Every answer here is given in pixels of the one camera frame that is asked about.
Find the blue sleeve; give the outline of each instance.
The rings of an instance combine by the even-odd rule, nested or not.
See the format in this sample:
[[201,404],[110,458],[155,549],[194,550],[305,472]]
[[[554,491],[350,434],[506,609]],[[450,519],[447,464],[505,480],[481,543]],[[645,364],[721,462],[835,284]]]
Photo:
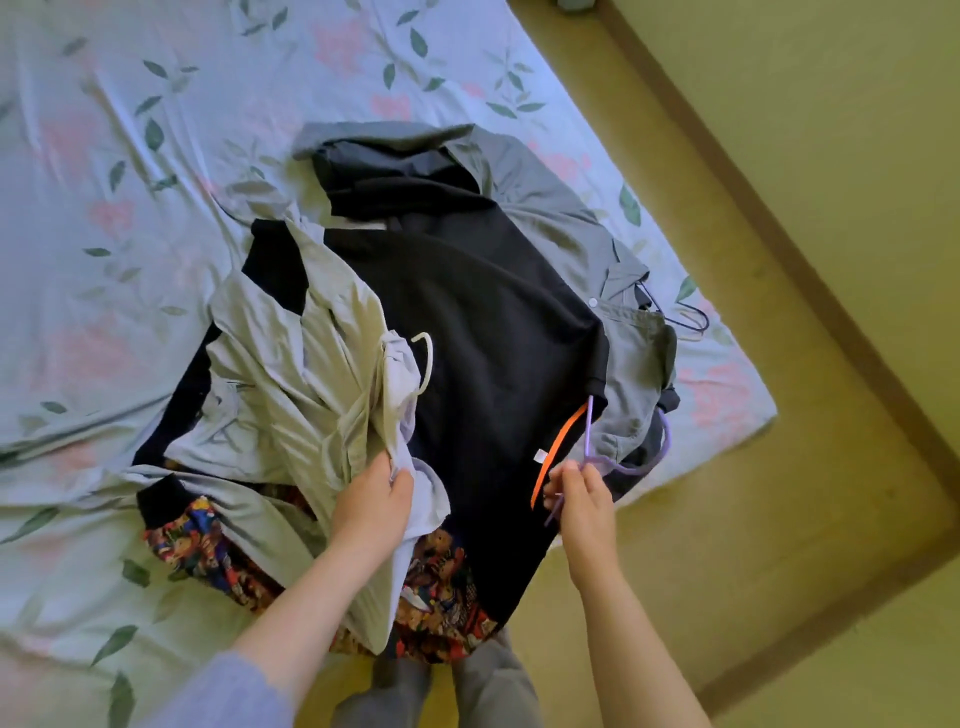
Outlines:
[[294,716],[258,667],[221,652],[138,728],[292,728]]

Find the clothes pile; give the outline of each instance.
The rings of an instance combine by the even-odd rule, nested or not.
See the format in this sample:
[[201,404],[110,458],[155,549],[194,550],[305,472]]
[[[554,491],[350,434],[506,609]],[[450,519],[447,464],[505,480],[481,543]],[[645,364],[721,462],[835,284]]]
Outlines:
[[252,224],[134,458],[169,472],[138,494],[146,541],[259,613],[386,449],[414,474],[410,521],[331,648],[456,660],[507,622],[557,535],[552,465],[592,453],[620,497],[662,457],[676,335],[649,269],[513,137],[311,124],[297,147],[352,224]]

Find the bed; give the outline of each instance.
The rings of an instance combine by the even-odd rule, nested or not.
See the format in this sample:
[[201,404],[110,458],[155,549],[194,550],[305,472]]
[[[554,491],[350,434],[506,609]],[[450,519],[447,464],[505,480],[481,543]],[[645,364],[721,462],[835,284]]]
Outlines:
[[304,123],[475,122],[518,137],[652,269],[681,335],[673,447],[620,501],[776,407],[503,2],[21,0],[0,9],[0,705],[7,725],[122,728],[251,617],[171,581],[122,477],[242,263],[265,186],[323,220]]

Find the leg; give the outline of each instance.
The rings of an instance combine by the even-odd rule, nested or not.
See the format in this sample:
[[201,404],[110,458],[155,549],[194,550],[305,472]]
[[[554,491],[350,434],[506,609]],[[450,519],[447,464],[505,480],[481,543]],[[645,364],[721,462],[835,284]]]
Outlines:
[[543,728],[530,676],[506,630],[453,664],[460,728]]
[[380,655],[373,661],[370,689],[340,703],[330,728],[417,728],[429,693],[429,665]]

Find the black cuff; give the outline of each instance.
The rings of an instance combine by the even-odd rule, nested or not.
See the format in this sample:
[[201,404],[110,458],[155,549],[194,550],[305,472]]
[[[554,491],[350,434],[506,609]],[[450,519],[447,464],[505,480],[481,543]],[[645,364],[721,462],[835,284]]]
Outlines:
[[178,519],[195,499],[180,479],[170,473],[137,493],[136,505],[147,529],[152,531]]

